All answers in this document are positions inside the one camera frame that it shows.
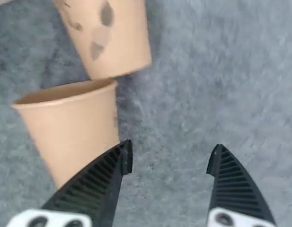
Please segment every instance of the brown paper cup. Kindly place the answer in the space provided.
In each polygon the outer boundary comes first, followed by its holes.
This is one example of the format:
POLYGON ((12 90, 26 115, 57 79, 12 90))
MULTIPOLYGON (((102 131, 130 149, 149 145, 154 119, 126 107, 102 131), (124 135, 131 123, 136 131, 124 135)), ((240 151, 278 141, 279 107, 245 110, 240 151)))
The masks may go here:
POLYGON ((30 93, 12 105, 58 188, 119 143, 115 88, 112 79, 84 81, 30 93))
POLYGON ((151 64, 145 0, 55 0, 91 79, 151 64))

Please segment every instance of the floor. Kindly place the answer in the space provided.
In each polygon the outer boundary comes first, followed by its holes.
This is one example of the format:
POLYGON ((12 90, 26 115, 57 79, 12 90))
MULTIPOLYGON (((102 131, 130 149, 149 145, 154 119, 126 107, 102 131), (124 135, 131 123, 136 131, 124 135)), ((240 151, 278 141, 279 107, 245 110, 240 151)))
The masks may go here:
MULTIPOLYGON (((204 227, 226 145, 292 226, 292 0, 148 0, 153 65, 118 78, 134 143, 114 226, 204 227)), ((0 226, 54 185, 10 103, 87 76, 51 0, 0 7, 0 226)))

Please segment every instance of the cup rim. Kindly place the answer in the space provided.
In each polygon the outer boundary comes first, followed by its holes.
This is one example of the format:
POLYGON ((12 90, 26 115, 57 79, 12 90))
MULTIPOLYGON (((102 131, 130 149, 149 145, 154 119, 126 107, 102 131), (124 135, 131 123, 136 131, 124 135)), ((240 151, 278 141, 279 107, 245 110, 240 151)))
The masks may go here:
POLYGON ((39 107, 45 107, 45 106, 61 105, 61 104, 65 104, 68 102, 82 100, 82 99, 88 98, 89 96, 99 95, 99 94, 105 93, 109 90, 115 89, 116 87, 117 87, 117 81, 114 79, 111 79, 111 78, 101 79, 101 80, 85 80, 85 81, 81 81, 81 82, 64 84, 64 85, 49 87, 46 89, 30 92, 30 93, 26 94, 25 96, 23 96, 22 98, 16 100, 14 103, 12 103, 11 107, 14 109, 28 109, 28 108, 39 108, 39 107), (81 93, 78 95, 72 95, 72 96, 65 97, 65 98, 57 98, 57 99, 53 99, 53 100, 49 100, 49 101, 40 101, 40 102, 32 102, 32 103, 25 103, 24 102, 24 100, 28 96, 35 96, 35 95, 38 95, 38 94, 43 93, 43 92, 50 92, 50 91, 53 91, 56 89, 60 89, 62 87, 74 87, 77 85, 84 85, 84 84, 88 85, 88 84, 92 84, 92 83, 98 83, 100 81, 101 82, 106 81, 107 85, 100 87, 98 89, 94 89, 91 91, 87 91, 87 92, 84 92, 84 93, 81 93))

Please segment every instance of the gray carpet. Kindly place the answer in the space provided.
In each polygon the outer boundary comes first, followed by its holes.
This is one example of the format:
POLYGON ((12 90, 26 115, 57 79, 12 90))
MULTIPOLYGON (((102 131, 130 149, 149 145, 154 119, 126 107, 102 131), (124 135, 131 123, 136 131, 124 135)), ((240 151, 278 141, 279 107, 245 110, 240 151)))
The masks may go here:
MULTIPOLYGON (((203 227, 216 143, 292 226, 292 0, 148 0, 153 65, 120 77, 122 139, 134 142, 114 226, 203 227)), ((86 80, 50 0, 0 7, 0 227, 54 192, 19 115, 23 94, 86 80)))

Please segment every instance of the ribbed rubber pad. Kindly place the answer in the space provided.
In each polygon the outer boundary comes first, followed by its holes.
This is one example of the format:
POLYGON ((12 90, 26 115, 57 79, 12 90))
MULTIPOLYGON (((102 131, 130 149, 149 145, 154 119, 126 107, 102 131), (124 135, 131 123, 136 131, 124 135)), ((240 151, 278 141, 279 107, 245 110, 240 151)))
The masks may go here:
POLYGON ((275 224, 258 187, 242 164, 222 144, 214 148, 207 173, 215 177, 210 210, 225 208, 275 224))
POLYGON ((132 143, 127 140, 92 161, 42 207, 89 215, 94 227, 111 227, 123 175, 132 172, 132 143))

